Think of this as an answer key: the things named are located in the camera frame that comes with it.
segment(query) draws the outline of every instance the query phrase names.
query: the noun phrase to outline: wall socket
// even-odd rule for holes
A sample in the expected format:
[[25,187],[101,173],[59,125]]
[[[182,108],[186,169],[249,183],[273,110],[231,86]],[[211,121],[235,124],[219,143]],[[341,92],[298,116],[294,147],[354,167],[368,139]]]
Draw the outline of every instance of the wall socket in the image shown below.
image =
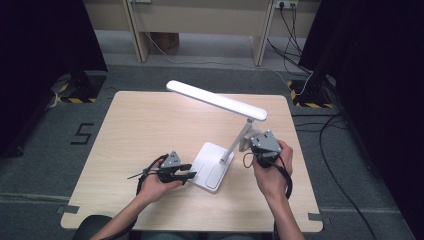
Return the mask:
[[292,9],[292,6],[293,8],[297,8],[297,4],[299,3],[298,0],[276,1],[275,8],[280,9],[280,2],[284,3],[283,9]]

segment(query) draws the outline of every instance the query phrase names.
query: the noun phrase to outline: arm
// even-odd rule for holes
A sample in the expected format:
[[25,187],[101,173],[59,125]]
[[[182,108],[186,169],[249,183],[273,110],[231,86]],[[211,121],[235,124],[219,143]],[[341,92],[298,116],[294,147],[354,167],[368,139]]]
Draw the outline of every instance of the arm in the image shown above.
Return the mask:
[[[278,140],[278,143],[283,149],[280,157],[284,161],[287,172],[291,175],[293,172],[293,149],[281,140]],[[283,166],[281,160],[277,160],[275,163]],[[253,160],[253,169],[258,187],[265,196],[274,216],[280,239],[304,239],[285,195],[287,183],[284,177],[275,167],[262,168],[256,159]]]
[[162,183],[156,174],[149,175],[144,180],[139,194],[91,239],[102,239],[119,233],[137,219],[141,211],[150,203],[158,201],[166,192],[181,185],[181,181]]

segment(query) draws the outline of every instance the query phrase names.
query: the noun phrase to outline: white lamp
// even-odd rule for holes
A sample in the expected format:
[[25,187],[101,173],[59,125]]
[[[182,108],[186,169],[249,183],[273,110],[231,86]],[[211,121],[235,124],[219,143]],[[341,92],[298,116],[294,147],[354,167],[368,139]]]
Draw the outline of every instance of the white lamp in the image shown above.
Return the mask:
[[197,174],[189,181],[209,192],[215,193],[234,158],[233,151],[235,147],[247,131],[249,131],[253,121],[265,121],[268,113],[262,108],[208,92],[175,80],[169,81],[166,88],[169,91],[176,92],[247,117],[245,126],[228,150],[213,143],[206,142],[193,161],[190,171],[197,172]]

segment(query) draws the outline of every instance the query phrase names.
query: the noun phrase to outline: person's left hand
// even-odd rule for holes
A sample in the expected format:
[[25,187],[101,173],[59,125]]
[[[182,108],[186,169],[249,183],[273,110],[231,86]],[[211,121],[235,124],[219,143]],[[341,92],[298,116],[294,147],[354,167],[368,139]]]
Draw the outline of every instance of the person's left hand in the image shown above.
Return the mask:
[[[164,160],[159,160],[153,165],[153,168],[159,168]],[[149,171],[149,175],[143,181],[140,192],[137,197],[143,197],[149,203],[158,201],[166,192],[182,185],[182,181],[173,181],[163,183],[155,171]]]

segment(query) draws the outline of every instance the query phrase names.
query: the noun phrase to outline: lamp head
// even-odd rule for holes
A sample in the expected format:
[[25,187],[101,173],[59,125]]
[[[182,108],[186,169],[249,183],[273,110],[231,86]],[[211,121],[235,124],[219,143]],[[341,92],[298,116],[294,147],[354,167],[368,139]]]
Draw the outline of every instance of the lamp head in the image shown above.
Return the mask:
[[166,84],[166,88],[169,91],[176,92],[186,97],[190,97],[201,102],[225,109],[227,111],[243,115],[252,120],[265,121],[268,116],[267,111],[262,108],[258,108],[175,80],[169,81]]

